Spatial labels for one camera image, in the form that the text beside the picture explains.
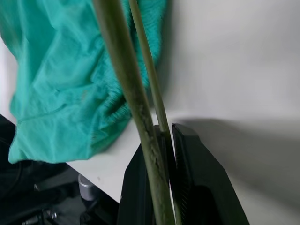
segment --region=black plastic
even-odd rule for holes
[[[249,225],[221,164],[190,128],[173,124],[183,225]]]
[[[167,161],[164,138],[154,126],[165,163]],[[152,198],[141,145],[131,159],[124,175],[117,225],[154,225]]]

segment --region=plant stem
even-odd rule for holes
[[[180,196],[177,191],[177,176],[176,176],[176,162],[174,158],[173,145],[171,134],[169,130],[168,120],[165,113],[164,102],[161,97],[161,92],[158,83],[158,76],[156,74],[155,65],[152,59],[150,47],[148,44],[146,32],[143,26],[142,17],[136,0],[129,0],[132,17],[135,23],[136,33],[140,42],[140,47],[142,50],[144,62],[146,65],[150,88],[152,93],[152,98],[154,102],[154,107],[157,115],[157,120],[160,128],[160,132],[165,138],[166,148],[167,148],[167,161],[169,178],[171,184],[171,191],[174,201],[174,209],[176,216],[176,225],[181,225],[181,214],[180,214]]]
[[[135,120],[149,177],[157,225],[175,225],[165,169],[134,48],[119,0],[93,0],[97,20]]]

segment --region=green cloth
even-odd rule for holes
[[[144,86],[149,85],[128,0],[121,1]],[[152,57],[161,49],[166,0],[139,0]],[[18,62],[9,161],[88,159],[131,118],[91,0],[1,0],[1,37]]]

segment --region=white table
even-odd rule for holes
[[[158,74],[168,120],[198,132],[252,225],[300,224],[299,8],[297,0],[175,0],[167,15]],[[0,113],[13,120],[14,62],[3,45],[0,56]],[[119,201],[139,142],[131,121],[106,152],[69,165]]]

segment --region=metal cylinder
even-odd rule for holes
[[[84,200],[94,201],[99,197],[100,189],[81,174],[78,176],[78,183],[80,195]]]

